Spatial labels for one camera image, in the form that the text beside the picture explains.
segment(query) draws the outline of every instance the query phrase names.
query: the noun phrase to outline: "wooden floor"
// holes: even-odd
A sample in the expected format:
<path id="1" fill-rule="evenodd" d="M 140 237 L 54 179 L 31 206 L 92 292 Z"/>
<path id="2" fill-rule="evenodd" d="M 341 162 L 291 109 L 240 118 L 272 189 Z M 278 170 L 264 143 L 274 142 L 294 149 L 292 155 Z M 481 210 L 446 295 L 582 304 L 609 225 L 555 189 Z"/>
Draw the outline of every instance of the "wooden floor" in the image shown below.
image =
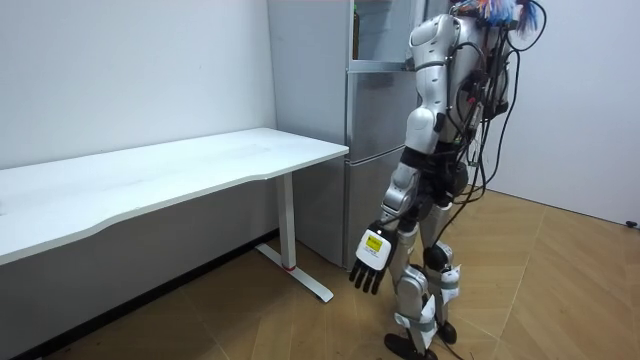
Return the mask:
<path id="1" fill-rule="evenodd" d="M 639 358 L 640 231 L 488 193 L 445 242 L 462 264 L 450 320 L 463 358 Z M 330 303 L 253 251 L 48 359 L 397 359 L 382 343 L 402 333 L 389 277 L 380 294 L 364 294 L 298 249 L 301 268 L 334 292 Z M 439 341 L 433 348 L 454 359 Z"/>

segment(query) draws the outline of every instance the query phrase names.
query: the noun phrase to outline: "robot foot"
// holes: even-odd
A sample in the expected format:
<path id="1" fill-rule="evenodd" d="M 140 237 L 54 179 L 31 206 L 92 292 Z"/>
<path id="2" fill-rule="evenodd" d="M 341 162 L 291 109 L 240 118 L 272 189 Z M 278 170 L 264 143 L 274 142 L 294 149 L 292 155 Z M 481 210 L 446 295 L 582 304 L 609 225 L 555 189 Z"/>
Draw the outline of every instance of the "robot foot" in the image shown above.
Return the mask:
<path id="1" fill-rule="evenodd" d="M 384 345 L 404 360 L 438 360 L 438 356 L 433 351 L 427 349 L 427 352 L 421 355 L 416 351 L 413 341 L 396 334 L 385 335 Z"/>
<path id="2" fill-rule="evenodd" d="M 438 327 L 438 336 L 449 345 L 453 345 L 458 341 L 458 332 L 448 321 Z"/>

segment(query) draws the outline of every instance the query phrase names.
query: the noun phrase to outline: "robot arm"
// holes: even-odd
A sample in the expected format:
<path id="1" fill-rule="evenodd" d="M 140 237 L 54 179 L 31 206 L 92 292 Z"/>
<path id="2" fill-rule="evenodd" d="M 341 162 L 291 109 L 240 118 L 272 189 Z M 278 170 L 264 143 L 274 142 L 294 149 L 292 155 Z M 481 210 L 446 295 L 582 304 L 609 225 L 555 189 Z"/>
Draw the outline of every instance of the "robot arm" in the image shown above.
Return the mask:
<path id="1" fill-rule="evenodd" d="M 416 88 L 422 103 L 407 120 L 406 148 L 384 196 L 381 217 L 365 232 L 356 251 L 358 260 L 351 279 L 355 280 L 357 288 L 364 282 L 365 292 L 371 289 L 373 294 L 377 293 L 397 247 L 395 232 L 410 233 L 416 228 L 418 218 L 407 215 L 411 215 L 409 213 L 416 206 L 416 199 L 427 195 L 419 192 L 434 191 L 433 187 L 438 187 L 438 184 L 426 183 L 427 189 L 419 191 L 420 184 L 425 185 L 425 180 L 428 180 L 425 169 L 426 173 L 438 171 L 434 157 L 436 148 L 451 149 L 455 153 L 454 135 L 462 121 L 458 119 L 458 124 L 455 124 L 447 120 L 449 94 L 452 92 L 450 83 L 457 78 L 468 78 L 474 63 L 478 62 L 478 55 L 471 54 L 464 63 L 458 61 L 454 64 L 457 68 L 463 68 L 461 64 L 464 64 L 466 73 L 454 75 L 454 79 L 449 77 L 452 50 L 456 48 L 460 28 L 455 17 L 443 14 L 424 22 L 411 33 Z"/>

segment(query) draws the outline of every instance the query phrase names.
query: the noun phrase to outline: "gray refrigerator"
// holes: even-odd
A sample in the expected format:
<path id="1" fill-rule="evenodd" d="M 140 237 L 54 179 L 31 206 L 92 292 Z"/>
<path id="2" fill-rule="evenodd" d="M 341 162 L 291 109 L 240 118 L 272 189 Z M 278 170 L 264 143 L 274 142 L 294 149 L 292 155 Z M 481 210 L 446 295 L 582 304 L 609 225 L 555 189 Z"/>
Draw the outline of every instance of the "gray refrigerator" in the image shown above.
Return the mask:
<path id="1" fill-rule="evenodd" d="M 354 5 L 360 17 L 353 59 Z M 405 71 L 423 0 L 269 0 L 279 130 L 349 146 L 350 152 L 293 174 L 299 241 L 350 269 L 400 159 L 418 99 Z"/>

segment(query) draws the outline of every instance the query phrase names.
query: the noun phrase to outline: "white desk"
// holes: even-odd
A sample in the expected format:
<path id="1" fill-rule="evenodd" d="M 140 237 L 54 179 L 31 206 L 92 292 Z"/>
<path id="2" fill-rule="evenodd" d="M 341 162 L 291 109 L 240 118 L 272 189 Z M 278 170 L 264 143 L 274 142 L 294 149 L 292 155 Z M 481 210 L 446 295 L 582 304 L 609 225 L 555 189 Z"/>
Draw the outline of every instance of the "white desk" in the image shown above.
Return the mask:
<path id="1" fill-rule="evenodd" d="M 296 268 L 291 172 L 348 151 L 252 129 L 2 170 L 0 265 L 182 201 L 277 177 L 282 258 L 266 245 L 258 250 L 326 302 L 333 294 Z"/>

